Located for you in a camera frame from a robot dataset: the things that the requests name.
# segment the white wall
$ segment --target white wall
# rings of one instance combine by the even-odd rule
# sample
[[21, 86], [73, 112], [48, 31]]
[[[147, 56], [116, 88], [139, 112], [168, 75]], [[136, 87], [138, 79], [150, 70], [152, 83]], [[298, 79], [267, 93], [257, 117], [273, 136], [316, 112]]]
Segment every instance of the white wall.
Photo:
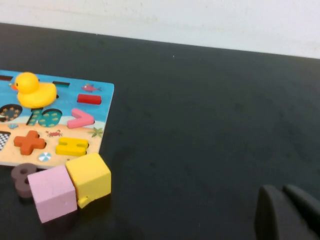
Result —
[[0, 22], [320, 59], [320, 0], [0, 0]]

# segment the foam block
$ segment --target foam block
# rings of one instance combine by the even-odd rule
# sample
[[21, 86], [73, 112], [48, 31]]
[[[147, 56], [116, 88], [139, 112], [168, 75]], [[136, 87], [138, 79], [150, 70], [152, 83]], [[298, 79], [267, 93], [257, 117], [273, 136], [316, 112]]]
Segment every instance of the foam block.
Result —
[[42, 223], [77, 210], [76, 189], [64, 165], [30, 174], [27, 178]]
[[80, 208], [111, 193], [111, 172], [98, 153], [71, 159], [65, 166], [75, 186]]
[[95, 119], [93, 116], [77, 108], [72, 109], [71, 114], [76, 119], [72, 119], [66, 122], [66, 126], [69, 129], [81, 128], [95, 123]]

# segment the pink cube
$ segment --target pink cube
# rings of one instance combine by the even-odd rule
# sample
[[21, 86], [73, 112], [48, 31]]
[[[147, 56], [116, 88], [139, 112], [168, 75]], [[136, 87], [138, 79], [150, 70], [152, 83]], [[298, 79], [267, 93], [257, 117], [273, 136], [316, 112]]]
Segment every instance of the pink cube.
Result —
[[76, 189], [64, 165], [30, 174], [28, 181], [42, 223], [77, 210]]

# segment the wooden puzzle board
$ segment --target wooden puzzle board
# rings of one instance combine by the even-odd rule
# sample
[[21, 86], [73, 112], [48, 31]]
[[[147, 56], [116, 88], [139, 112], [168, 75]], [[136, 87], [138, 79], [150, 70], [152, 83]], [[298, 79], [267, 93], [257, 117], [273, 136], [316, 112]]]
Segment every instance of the wooden puzzle board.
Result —
[[[76, 158], [56, 154], [60, 137], [88, 140], [87, 154], [98, 153], [111, 106], [114, 85], [112, 83], [73, 79], [36, 74], [40, 83], [54, 83], [58, 99], [43, 109], [24, 108], [17, 99], [17, 91], [11, 88], [16, 71], [0, 70], [0, 165], [17, 166], [32, 163], [41, 169], [48, 169]], [[77, 102], [78, 94], [99, 95], [101, 104]], [[94, 124], [69, 129], [67, 121], [75, 119], [72, 109], [79, 109], [94, 117]], [[31, 130], [37, 131], [44, 139], [44, 149], [34, 149], [31, 155], [21, 155], [14, 146], [16, 136], [26, 136]]]

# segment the crab illustration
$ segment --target crab illustration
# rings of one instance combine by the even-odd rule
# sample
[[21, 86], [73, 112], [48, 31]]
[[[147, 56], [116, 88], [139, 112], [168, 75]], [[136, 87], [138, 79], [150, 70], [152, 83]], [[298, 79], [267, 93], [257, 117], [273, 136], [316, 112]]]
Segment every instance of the crab illustration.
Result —
[[54, 132], [49, 132], [49, 131], [45, 131], [49, 137], [54, 137], [54, 136], [61, 136], [62, 137], [62, 133], [60, 133], [60, 130], [54, 131]]

